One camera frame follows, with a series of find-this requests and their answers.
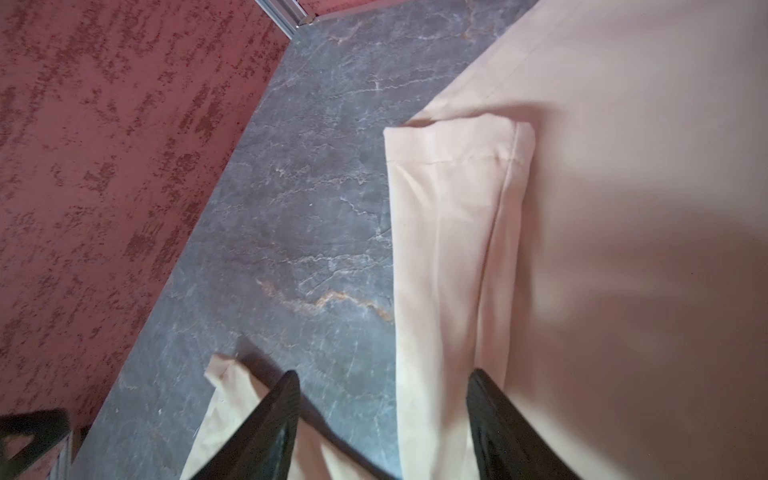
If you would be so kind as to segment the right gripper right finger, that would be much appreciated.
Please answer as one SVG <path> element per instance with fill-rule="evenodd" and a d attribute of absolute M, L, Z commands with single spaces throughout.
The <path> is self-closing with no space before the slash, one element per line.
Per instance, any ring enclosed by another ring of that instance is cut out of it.
<path fill-rule="evenodd" d="M 482 369 L 469 376 L 466 406 L 480 479 L 578 477 Z"/>

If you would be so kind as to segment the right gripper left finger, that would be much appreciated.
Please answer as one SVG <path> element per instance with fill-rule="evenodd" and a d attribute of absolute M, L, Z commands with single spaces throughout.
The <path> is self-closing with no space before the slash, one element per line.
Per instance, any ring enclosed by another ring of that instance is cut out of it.
<path fill-rule="evenodd" d="M 287 479 L 300 403 L 299 377 L 289 370 L 193 479 Z"/>

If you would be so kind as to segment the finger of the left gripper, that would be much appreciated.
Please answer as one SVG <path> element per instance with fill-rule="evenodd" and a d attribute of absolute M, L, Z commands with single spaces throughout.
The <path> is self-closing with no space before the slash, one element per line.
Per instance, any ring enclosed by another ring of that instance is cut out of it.
<path fill-rule="evenodd" d="M 57 408 L 1 416 L 1 478 L 16 479 L 71 432 L 68 412 Z M 8 456 L 4 441 L 25 437 L 29 442 Z"/>

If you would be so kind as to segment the beige shorts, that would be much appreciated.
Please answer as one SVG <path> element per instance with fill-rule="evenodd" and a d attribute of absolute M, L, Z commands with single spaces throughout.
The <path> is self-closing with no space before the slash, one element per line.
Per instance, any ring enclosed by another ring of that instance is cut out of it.
<path fill-rule="evenodd" d="M 766 477 L 765 2 L 541 1 L 382 140 L 394 329 L 320 349 L 404 478 L 477 368 L 577 478 Z"/>

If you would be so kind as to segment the left corner aluminium post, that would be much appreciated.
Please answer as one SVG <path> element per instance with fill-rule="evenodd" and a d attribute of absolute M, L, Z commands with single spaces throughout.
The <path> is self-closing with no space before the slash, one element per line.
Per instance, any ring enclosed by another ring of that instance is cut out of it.
<path fill-rule="evenodd" d="M 316 15 L 297 0 L 255 0 L 272 22 L 293 41 L 300 28 L 314 22 Z"/>

